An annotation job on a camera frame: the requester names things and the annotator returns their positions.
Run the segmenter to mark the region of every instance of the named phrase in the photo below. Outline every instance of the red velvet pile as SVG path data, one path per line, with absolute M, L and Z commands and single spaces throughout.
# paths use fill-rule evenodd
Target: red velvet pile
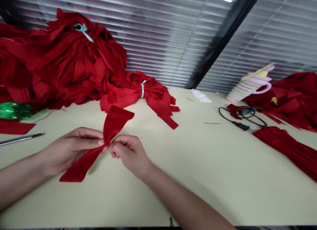
M 306 175 L 317 182 L 317 151 L 294 138 L 278 127 L 263 127 L 253 133 L 265 144 L 283 153 Z
M 272 98 L 277 98 L 277 105 Z M 277 123 L 280 118 L 299 129 L 317 132 L 317 75 L 300 72 L 280 81 L 273 81 L 268 92 L 244 99 Z
M 171 111 L 179 111 L 167 88 L 142 72 L 126 72 L 126 50 L 110 32 L 79 13 L 57 10 L 57 20 L 46 30 L 23 31 L 0 24 L 0 102 L 29 103 L 34 112 L 61 109 L 71 103 L 100 100 L 126 107 L 141 98 L 173 129 Z M 85 33 L 75 30 L 85 25 Z M 14 130 L 0 128 L 0 133 Z

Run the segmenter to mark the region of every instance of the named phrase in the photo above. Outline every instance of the rubber band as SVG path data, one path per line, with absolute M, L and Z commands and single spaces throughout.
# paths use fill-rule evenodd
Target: rubber band
M 144 97 L 144 83 L 147 82 L 149 80 L 144 80 L 142 83 L 141 83 L 141 86 L 142 86 L 142 95 L 141 95 L 141 98 Z
M 85 33 L 87 31 L 87 27 L 86 25 L 83 23 L 82 25 L 79 23 L 79 24 L 76 24 L 73 26 L 75 28 L 76 31 L 80 31 L 80 32 L 83 32 L 83 34 L 86 36 L 86 38 L 88 38 L 89 41 L 91 41 L 92 43 L 93 42 L 93 39 L 87 34 Z

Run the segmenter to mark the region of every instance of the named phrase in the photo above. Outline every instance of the red velvet fabric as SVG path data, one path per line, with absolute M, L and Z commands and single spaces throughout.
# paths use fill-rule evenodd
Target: red velvet fabric
M 113 87 L 110 93 L 103 95 L 100 101 L 101 110 L 108 112 L 111 105 L 125 108 L 134 104 L 142 96 L 141 83 L 144 85 L 144 98 L 153 111 L 172 129 L 178 127 L 178 124 L 171 119 L 172 111 L 177 112 L 180 109 L 175 105 L 176 99 L 168 93 L 167 87 L 157 82 L 141 71 L 126 72 L 124 78 L 113 78 Z
M 29 103 L 37 112 L 103 98 L 101 108 L 107 112 L 112 104 L 135 103 L 143 79 L 149 79 L 144 84 L 147 104 L 173 129 L 178 126 L 170 117 L 179 111 L 171 106 L 175 98 L 154 78 L 125 71 L 126 50 L 106 28 L 79 13 L 58 9 L 56 17 L 46 30 L 0 24 L 0 102 Z M 93 42 L 73 28 L 79 23 Z
M 273 97 L 277 98 L 277 105 L 272 102 Z M 275 117 L 296 128 L 317 132 L 317 75 L 313 72 L 272 81 L 271 90 L 250 95 L 244 101 L 277 123 L 282 122 Z
M 284 154 L 306 175 L 317 182 L 317 151 L 278 127 L 263 127 L 253 133 L 255 137 Z
M 60 182 L 82 182 L 87 171 L 93 165 L 103 148 L 121 131 L 125 123 L 134 117 L 134 113 L 122 108 L 111 106 L 103 126 L 105 144 L 90 150 L 77 162 L 75 162 L 59 179 Z
M 24 135 L 30 131 L 35 124 L 19 123 L 16 121 L 0 119 L 0 133 Z

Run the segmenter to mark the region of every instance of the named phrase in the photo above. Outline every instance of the small yellow object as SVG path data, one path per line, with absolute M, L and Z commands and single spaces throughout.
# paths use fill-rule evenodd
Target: small yellow object
M 277 98 L 276 98 L 276 97 L 273 97 L 272 100 L 271 100 L 271 102 L 273 102 L 275 105 L 278 105 L 278 104 L 277 104 Z

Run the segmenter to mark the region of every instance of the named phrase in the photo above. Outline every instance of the right hand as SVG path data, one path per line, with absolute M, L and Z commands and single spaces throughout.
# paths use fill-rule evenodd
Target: right hand
M 110 144 L 112 158 L 121 158 L 123 165 L 136 177 L 145 176 L 154 165 L 137 136 L 119 135 Z

